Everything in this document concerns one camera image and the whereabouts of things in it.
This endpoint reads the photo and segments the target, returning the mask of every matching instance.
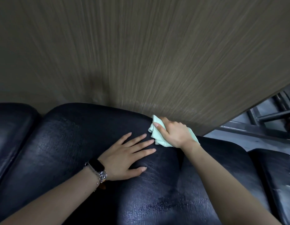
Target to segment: watch band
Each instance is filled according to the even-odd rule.
[[[90,162],[86,162],[85,166],[89,166],[91,171],[93,171],[93,173],[98,176],[98,179],[99,179],[100,183],[106,181],[107,174],[106,174],[105,170],[102,170],[100,172],[96,171],[95,168],[90,164]]]

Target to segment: floor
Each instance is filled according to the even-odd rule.
[[[259,104],[257,108],[261,115],[278,112],[271,98]],[[233,119],[233,121],[248,124],[250,123],[250,120],[246,113],[243,113],[240,116],[236,117],[235,119]],[[266,122],[265,125],[267,128],[285,131],[284,122],[282,120]],[[250,151],[255,148],[264,148],[274,151],[281,151],[290,155],[290,144],[281,143],[274,140],[261,139],[257,137],[246,136],[221,130],[214,130],[205,136],[236,143],[243,147],[246,151]]]

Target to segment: wooden panel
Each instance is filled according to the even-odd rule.
[[[0,0],[0,101],[90,102],[203,135],[290,83],[290,0]]]

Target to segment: microfiber towel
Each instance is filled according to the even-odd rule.
[[[164,127],[164,128],[166,129],[166,127],[165,127],[163,121],[162,121],[161,119],[159,119],[159,118],[158,118],[157,116],[155,116],[155,115],[152,115],[152,122],[157,122],[158,124],[160,124],[162,127]],[[192,131],[190,128],[188,128],[188,129],[189,129],[190,134],[192,135],[192,138],[193,138],[195,141],[197,141],[197,142],[199,143],[199,141],[198,141],[197,137],[195,136],[195,134],[193,133],[193,131]],[[162,136],[161,133],[158,131],[158,129],[153,125],[153,123],[151,123],[151,126],[150,126],[150,128],[148,129],[148,132],[152,133],[151,137],[155,139],[155,144],[156,144],[156,145],[162,145],[162,146],[164,146],[164,147],[173,147],[171,144],[169,144],[169,143],[168,143],[168,142],[163,138],[163,136]]]

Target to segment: black leather seat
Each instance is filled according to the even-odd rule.
[[[0,103],[0,181],[39,117],[37,110],[29,105]]]
[[[146,133],[152,119],[134,112],[69,103],[45,115],[0,185],[0,221],[67,180],[122,135]],[[240,146],[198,138],[202,147],[269,209],[256,170]],[[180,150],[157,151],[132,165],[141,176],[106,182],[65,224],[220,224],[195,169]]]
[[[249,155],[264,183],[274,215],[283,225],[290,225],[290,155],[260,148]]]

